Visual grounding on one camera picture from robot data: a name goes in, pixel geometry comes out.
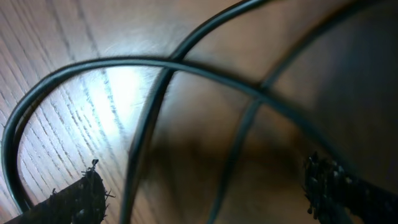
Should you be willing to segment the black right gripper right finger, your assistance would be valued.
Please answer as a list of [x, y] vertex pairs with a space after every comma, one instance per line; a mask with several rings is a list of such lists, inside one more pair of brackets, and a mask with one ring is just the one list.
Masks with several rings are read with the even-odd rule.
[[314, 153], [303, 163], [307, 213], [320, 223], [351, 223], [347, 208], [364, 223], [397, 223], [397, 195]]

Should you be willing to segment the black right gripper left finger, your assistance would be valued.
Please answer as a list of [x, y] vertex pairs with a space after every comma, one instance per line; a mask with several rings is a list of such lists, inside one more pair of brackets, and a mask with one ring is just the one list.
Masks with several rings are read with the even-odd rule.
[[100, 224], [106, 217], [113, 198], [105, 189], [96, 171], [99, 160], [83, 171], [83, 177], [67, 188], [56, 192], [33, 208], [6, 222], [6, 224]]

